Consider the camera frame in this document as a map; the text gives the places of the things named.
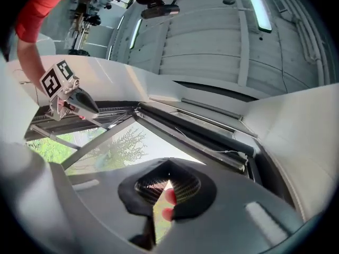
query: red object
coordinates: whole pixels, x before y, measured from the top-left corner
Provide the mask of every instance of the red object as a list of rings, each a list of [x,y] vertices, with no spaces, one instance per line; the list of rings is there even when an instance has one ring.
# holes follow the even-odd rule
[[[175,197],[174,189],[172,188],[167,189],[165,192],[165,198],[169,203],[176,205],[176,197]],[[173,217],[173,209],[164,208],[162,211],[162,216],[165,220],[171,221]]]
[[[44,18],[59,2],[60,0],[29,0],[17,18],[15,32],[19,39],[36,42]]]

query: light strip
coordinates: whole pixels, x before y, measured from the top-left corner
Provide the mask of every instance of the light strip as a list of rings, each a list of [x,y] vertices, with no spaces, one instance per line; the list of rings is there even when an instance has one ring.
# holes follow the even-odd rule
[[[251,0],[255,16],[258,22],[259,30],[267,33],[272,32],[272,26],[269,16],[262,0]]]
[[[140,29],[140,26],[141,26],[141,22],[142,22],[142,19],[140,19],[137,22],[136,28],[134,29],[134,32],[133,32],[133,36],[132,36],[132,40],[131,40],[131,44],[129,46],[129,49],[134,48],[134,44],[136,43],[136,39],[137,39],[137,35],[138,35],[139,29]]]
[[[123,21],[123,19],[125,18],[125,15],[123,16],[123,17],[121,17],[121,20],[120,20],[120,23],[119,23],[119,25],[118,25],[118,28],[117,28],[117,30],[119,30],[119,28],[120,28],[120,26],[121,26],[121,24],[122,24],[122,21]]]
[[[94,46],[99,46],[99,47],[104,47],[104,48],[107,48],[107,47],[108,47],[108,46],[105,46],[105,45],[100,45],[100,44],[90,43],[90,42],[85,42],[85,44],[88,44],[88,45],[94,45]]]
[[[111,54],[112,54],[112,47],[113,47],[113,45],[111,45],[110,52],[108,53],[108,58],[107,58],[107,60],[110,60],[110,58],[111,58]]]

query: red sleeve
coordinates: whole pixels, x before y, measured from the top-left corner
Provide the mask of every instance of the red sleeve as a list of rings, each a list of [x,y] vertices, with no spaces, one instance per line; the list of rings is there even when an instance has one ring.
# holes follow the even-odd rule
[[[29,0],[19,13],[15,32],[25,42],[36,42],[42,22],[60,0]]]

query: green foliage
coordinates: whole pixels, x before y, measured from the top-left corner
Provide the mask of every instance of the green foliage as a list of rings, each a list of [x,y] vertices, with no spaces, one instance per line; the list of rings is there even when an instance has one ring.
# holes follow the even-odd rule
[[[63,134],[59,137],[68,142],[72,142],[73,140],[71,133]],[[40,154],[46,162],[55,162],[58,164],[66,160],[75,151],[49,138],[29,141],[26,145]]]

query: sky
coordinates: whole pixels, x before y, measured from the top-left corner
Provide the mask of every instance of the sky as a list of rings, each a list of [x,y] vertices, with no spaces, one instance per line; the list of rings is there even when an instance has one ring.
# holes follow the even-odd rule
[[[117,133],[114,137],[118,138],[124,135],[130,128],[138,129],[140,132],[143,132],[145,134],[145,138],[142,142],[144,145],[146,145],[146,147],[144,148],[144,152],[147,153],[146,156],[143,156],[141,159],[135,161],[134,163],[130,163],[130,165],[135,165],[141,162],[164,157],[175,157],[201,163],[199,160],[196,160],[192,156],[161,139],[138,122],[134,122],[130,126],[126,127],[125,129]]]

